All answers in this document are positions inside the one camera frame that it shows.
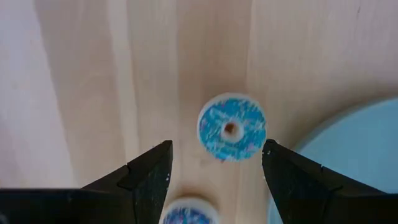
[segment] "light blue plate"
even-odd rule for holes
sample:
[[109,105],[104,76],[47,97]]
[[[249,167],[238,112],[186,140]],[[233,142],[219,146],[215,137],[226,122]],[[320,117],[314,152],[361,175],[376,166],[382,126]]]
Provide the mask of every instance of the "light blue plate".
[[[398,193],[398,98],[345,113],[321,125],[295,150],[387,193]],[[282,223],[270,199],[268,224]]]

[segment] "black plastic piece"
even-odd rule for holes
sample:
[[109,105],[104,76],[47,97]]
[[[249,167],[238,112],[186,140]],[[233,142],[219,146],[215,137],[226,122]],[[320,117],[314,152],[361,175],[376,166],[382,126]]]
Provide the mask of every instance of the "black plastic piece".
[[164,141],[82,189],[0,190],[0,224],[158,224],[172,170]]
[[283,223],[398,223],[398,195],[350,179],[274,140],[262,167]]

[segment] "blue frosted donut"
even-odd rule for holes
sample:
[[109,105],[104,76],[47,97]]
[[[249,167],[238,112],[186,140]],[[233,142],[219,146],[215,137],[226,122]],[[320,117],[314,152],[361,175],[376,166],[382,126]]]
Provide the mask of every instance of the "blue frosted donut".
[[266,118],[259,103],[239,93],[210,100],[199,114],[198,138],[217,159],[249,159],[266,140]]
[[170,211],[163,224],[212,224],[211,218],[194,208],[175,208]]

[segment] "wooden surface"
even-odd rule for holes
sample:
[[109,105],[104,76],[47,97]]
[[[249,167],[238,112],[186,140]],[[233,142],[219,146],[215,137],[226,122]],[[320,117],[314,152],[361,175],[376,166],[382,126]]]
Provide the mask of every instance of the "wooden surface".
[[258,154],[220,163],[196,137],[213,96],[247,93],[292,147],[350,106],[398,94],[395,0],[0,0],[0,186],[79,187],[164,139],[167,203],[265,223]]

